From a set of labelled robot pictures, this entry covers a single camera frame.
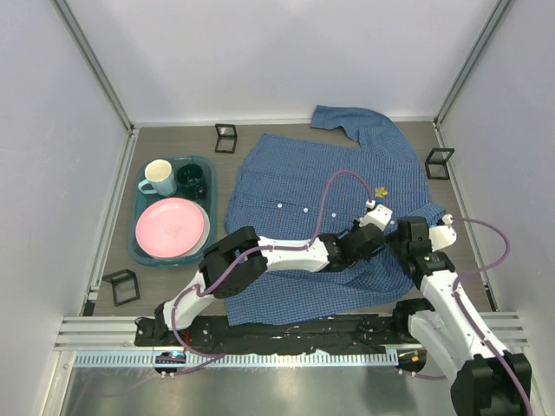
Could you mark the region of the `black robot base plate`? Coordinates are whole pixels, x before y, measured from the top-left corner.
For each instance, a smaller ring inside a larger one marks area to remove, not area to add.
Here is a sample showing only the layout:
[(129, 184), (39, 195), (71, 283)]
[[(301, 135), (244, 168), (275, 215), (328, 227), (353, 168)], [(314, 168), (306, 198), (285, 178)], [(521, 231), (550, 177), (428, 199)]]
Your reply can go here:
[(333, 355), (382, 354), (418, 341), (389, 315), (333, 315), (287, 325), (248, 323), (232, 326), (225, 315), (199, 315), (181, 339), (205, 354), (300, 355), (317, 350)]

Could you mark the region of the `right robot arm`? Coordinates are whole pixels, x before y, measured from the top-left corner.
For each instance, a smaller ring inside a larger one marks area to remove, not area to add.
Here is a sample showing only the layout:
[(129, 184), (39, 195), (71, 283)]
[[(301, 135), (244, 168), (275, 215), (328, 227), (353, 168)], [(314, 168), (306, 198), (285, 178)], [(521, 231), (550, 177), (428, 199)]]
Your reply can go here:
[(399, 220), (391, 250), (424, 296), (407, 314), (408, 333), (433, 357), (450, 383), (459, 415), (531, 415), (532, 367), (486, 325), (443, 248), (454, 243), (451, 224)]

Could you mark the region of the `blue plaid shirt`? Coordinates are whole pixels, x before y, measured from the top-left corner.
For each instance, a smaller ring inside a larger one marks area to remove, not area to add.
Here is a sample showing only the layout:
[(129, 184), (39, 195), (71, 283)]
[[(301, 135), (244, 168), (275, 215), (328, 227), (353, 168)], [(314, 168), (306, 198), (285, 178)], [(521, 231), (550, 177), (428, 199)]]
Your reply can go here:
[[(378, 203), (394, 218), (416, 216), (436, 224), (444, 216), (418, 155), (389, 118), (357, 107), (319, 106), (311, 125), (343, 129), (352, 146), (264, 134), (238, 169), (225, 216), (228, 232), (251, 226), (260, 236), (280, 240), (337, 233), (364, 213), (378, 186), (388, 190)], [(231, 325), (283, 325), (396, 302), (412, 288), (384, 250), (338, 273), (267, 272), (225, 305)]]

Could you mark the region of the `gold leaf brooch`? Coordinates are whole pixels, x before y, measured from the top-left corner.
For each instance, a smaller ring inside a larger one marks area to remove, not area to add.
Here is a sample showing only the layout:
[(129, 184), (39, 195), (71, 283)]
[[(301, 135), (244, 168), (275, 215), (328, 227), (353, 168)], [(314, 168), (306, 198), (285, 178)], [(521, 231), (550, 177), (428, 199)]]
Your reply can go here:
[(378, 186), (375, 188), (374, 194), (376, 198), (386, 198), (389, 195), (389, 191), (383, 186)]

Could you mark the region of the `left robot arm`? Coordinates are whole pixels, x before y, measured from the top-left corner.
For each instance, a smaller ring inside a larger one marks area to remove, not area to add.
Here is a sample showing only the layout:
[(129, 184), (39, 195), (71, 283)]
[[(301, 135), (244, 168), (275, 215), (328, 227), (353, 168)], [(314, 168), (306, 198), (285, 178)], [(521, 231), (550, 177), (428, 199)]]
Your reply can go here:
[(174, 299), (157, 307), (153, 338), (189, 328), (213, 300), (242, 293), (266, 272), (339, 272), (369, 260), (385, 245), (390, 219), (380, 209), (356, 219), (342, 237), (320, 234), (312, 240), (260, 237), (251, 226), (233, 232), (207, 250), (191, 282)]

